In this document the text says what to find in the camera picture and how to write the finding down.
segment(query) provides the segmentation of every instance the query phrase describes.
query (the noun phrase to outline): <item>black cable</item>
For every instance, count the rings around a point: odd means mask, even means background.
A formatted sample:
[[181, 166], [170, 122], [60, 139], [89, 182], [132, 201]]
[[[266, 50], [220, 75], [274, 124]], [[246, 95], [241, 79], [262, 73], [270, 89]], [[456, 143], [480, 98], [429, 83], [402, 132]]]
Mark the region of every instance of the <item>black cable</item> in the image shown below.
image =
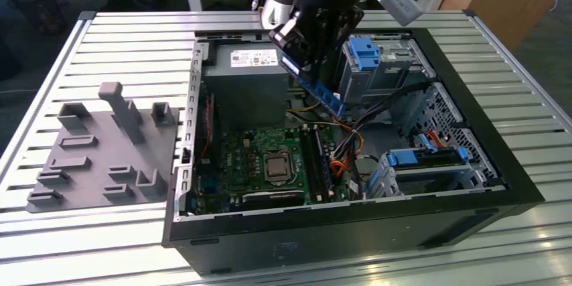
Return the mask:
[[433, 84], [433, 82], [436, 81], [437, 81], [436, 79], [430, 78], [425, 82], [418, 82], [416, 84], [404, 86], [365, 110], [365, 112], [357, 118], [356, 122], [353, 122], [350, 133], [348, 134], [345, 139], [341, 140], [340, 145], [336, 148], [336, 154], [334, 154], [336, 159], [338, 159], [338, 157], [342, 155], [344, 151], [346, 150], [349, 139], [353, 138], [353, 132], [361, 130], [361, 128], [365, 126], [365, 123], [372, 121], [376, 118], [376, 115], [378, 115], [381, 112], [388, 110], [394, 104], [394, 102], [402, 96], [405, 96], [410, 92], [416, 92], [417, 90], [426, 90], [429, 86]]
[[364, 180], [364, 177], [368, 176], [368, 175], [370, 175], [370, 174], [372, 174], [370, 172], [361, 174], [361, 177], [358, 177], [358, 181], [362, 182], [364, 184], [368, 183], [370, 179]]
[[373, 120], [374, 117], [377, 116], [377, 114], [380, 114], [386, 109], [389, 109], [392, 107], [393, 103], [402, 96], [405, 96], [408, 93], [416, 92], [417, 90], [426, 90], [434, 81], [436, 81], [434, 79], [429, 79], [425, 82], [418, 82], [416, 84], [404, 86], [402, 88], [400, 88], [398, 90], [396, 90], [389, 96], [386, 96], [381, 100], [381, 102], [376, 103], [374, 105], [372, 105], [366, 109], [366, 111], [364, 112], [364, 114], [361, 115], [361, 117], [357, 118], [357, 120], [356, 120], [356, 122], [353, 124], [353, 128], [356, 129], [360, 124], [365, 124], [366, 122], [369, 122], [370, 120]]
[[378, 163], [378, 158], [374, 157], [373, 155], [364, 155], [364, 159], [372, 159], [374, 162]]

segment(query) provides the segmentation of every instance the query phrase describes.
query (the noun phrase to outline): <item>label sticker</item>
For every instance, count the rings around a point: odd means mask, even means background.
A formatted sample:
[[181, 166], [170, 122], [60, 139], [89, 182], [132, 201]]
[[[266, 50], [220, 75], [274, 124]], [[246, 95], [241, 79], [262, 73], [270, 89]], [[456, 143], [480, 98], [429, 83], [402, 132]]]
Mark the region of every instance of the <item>label sticker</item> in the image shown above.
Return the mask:
[[350, 189], [350, 191], [353, 191], [354, 193], [358, 193], [358, 192], [357, 192], [357, 191], [358, 191], [358, 186], [357, 186], [357, 183], [356, 183], [356, 182], [349, 181], [349, 189]]
[[394, 58], [393, 54], [381, 55], [381, 60], [394, 60]]
[[234, 50], [230, 67], [277, 66], [276, 50]]

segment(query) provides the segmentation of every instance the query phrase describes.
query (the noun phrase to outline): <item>blue plastic latch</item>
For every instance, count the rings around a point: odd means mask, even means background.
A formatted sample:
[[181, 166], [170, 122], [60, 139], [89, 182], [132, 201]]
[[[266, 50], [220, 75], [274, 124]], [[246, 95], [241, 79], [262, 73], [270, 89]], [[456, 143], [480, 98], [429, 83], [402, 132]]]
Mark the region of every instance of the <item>blue plastic latch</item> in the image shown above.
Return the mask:
[[386, 154], [386, 161], [389, 162], [389, 167], [394, 167], [397, 165], [397, 160], [394, 159], [393, 153]]
[[376, 70], [381, 61], [378, 48], [370, 38], [354, 37], [349, 39], [349, 50], [357, 62], [358, 70]]
[[460, 156], [462, 162], [466, 162], [468, 161], [466, 149], [464, 147], [457, 147], [457, 153], [458, 153], [458, 156]]
[[398, 165], [417, 164], [417, 158], [412, 151], [393, 151], [392, 154], [397, 159]]
[[437, 152], [438, 150], [437, 150], [437, 148], [436, 147], [433, 147], [432, 146], [432, 144], [429, 143], [429, 140], [426, 139], [426, 137], [425, 137], [425, 134], [420, 134], [420, 135], [417, 135], [418, 136], [418, 138], [421, 139], [421, 142], [422, 142], [422, 144], [424, 144], [424, 146], [434, 153], [434, 152]]
[[366, 184], [366, 187], [364, 189], [364, 193], [369, 191], [369, 189], [373, 187], [373, 184], [376, 183], [378, 178], [378, 171], [374, 172], [372, 179], [369, 180], [369, 183]]

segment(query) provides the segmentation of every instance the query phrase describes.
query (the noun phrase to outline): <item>orange wire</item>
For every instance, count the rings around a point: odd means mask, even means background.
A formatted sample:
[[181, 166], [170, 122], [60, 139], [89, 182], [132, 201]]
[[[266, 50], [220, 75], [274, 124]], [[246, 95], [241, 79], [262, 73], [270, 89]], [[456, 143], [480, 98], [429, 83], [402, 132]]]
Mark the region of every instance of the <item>orange wire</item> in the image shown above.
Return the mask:
[[430, 137], [432, 141], [434, 142], [434, 144], [437, 145], [437, 147], [445, 147], [445, 145], [440, 141], [440, 139], [437, 137], [437, 133], [434, 133], [434, 131], [425, 131], [424, 134], [429, 135], [429, 137]]
[[[345, 124], [345, 123], [341, 123], [336, 118], [333, 118], [333, 121], [345, 129], [345, 130], [348, 130], [348, 131], [352, 131], [352, 128]], [[361, 149], [364, 148], [364, 142], [365, 142], [365, 140], [364, 140], [364, 137], [361, 136], [361, 134], [358, 134], [358, 132], [356, 132], [356, 134], [357, 134], [357, 138], [358, 138], [358, 148], [357, 148], [357, 151], [356, 151], [356, 155], [358, 155], [360, 153], [361, 153]]]

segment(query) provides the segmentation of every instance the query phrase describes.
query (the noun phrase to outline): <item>yellow wire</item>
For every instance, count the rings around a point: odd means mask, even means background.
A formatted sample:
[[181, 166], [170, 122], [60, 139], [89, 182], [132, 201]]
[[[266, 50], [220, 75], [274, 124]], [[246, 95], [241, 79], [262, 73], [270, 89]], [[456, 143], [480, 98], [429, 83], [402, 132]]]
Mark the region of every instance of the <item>yellow wire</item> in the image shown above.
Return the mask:
[[302, 107], [300, 109], [286, 109], [288, 112], [306, 112], [313, 110], [316, 107], [320, 106], [320, 102], [317, 102], [314, 105], [308, 106], [308, 107]]
[[[333, 118], [333, 121], [348, 131], [350, 131], [350, 127], [345, 124], [342, 124], [336, 118]], [[361, 136], [361, 134], [358, 134], [358, 132], [356, 132], [357, 137], [358, 137], [358, 148], [356, 151], [356, 155], [358, 155], [361, 153], [361, 149], [364, 148], [364, 144], [365, 144], [365, 139]]]

